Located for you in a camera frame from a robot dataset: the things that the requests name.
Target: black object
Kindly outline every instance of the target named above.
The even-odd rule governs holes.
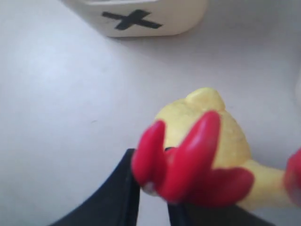
[[[116,30],[120,30],[120,31],[124,31],[133,25],[139,25],[142,27],[147,27],[152,29],[160,28],[162,26],[161,24],[157,24],[155,22],[143,19],[149,14],[151,13],[141,9],[137,9],[128,16],[123,16],[123,15],[114,14],[110,12],[103,12],[103,17],[114,19],[114,20],[121,20],[121,22],[115,27]]]
[[[140,187],[131,173],[128,149],[106,182],[82,205],[51,226],[136,226]],[[234,206],[205,209],[168,205],[171,226],[273,226]]]

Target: toy chicken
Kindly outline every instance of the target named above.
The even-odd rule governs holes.
[[[132,158],[144,191],[169,203],[245,210],[301,206],[301,149],[286,170],[252,159],[246,137],[219,93],[202,88],[165,106]]]

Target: printed x symbol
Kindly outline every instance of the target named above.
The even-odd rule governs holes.
[[[109,13],[109,12],[103,12],[103,17],[107,17],[107,18],[115,19],[115,20],[121,20],[121,22],[115,27],[115,29],[120,30],[120,31],[124,31],[133,25],[149,27],[152,29],[158,29],[159,27],[161,27],[162,26],[161,24],[143,20],[143,18],[145,18],[149,14],[151,14],[151,13],[146,12],[144,10],[137,9],[128,16],[123,16],[123,15]]]

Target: red plastic part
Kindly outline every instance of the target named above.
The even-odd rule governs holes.
[[[301,148],[287,162],[284,185],[292,202],[301,207]]]
[[[247,196],[254,182],[243,168],[212,169],[221,121],[206,112],[179,147],[164,152],[165,123],[155,122],[143,134],[132,158],[135,179],[149,182],[167,202],[189,202],[208,207],[235,204]]]

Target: yellow toy figure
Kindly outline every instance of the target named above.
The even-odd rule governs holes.
[[[290,158],[286,171],[263,166],[254,161],[241,127],[225,110],[224,101],[212,88],[198,89],[186,98],[165,106],[157,114],[156,121],[163,121],[166,126],[163,130],[164,148],[181,147],[182,141],[191,133],[191,128],[196,127],[200,118],[209,111],[217,112],[220,117],[219,140],[212,168],[238,168],[252,175],[250,178],[248,174],[241,172],[244,173],[244,177],[249,178],[248,183],[251,184],[237,205],[245,210],[300,206],[301,150]]]

